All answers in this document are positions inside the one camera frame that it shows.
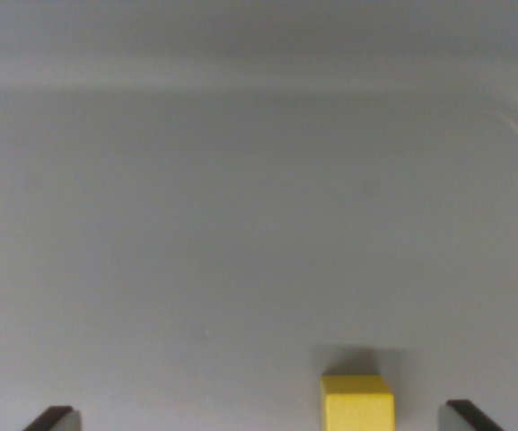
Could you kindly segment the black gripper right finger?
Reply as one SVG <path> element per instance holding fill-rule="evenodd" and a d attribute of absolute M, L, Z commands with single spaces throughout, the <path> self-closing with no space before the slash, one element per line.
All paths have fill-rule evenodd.
<path fill-rule="evenodd" d="M 470 400 L 448 400 L 438 409 L 439 431 L 504 431 Z"/>

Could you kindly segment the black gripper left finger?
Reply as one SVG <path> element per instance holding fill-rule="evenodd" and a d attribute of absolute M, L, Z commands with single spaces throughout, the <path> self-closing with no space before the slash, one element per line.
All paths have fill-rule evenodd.
<path fill-rule="evenodd" d="M 72 406 L 50 406 L 23 431 L 81 431 L 82 414 Z"/>

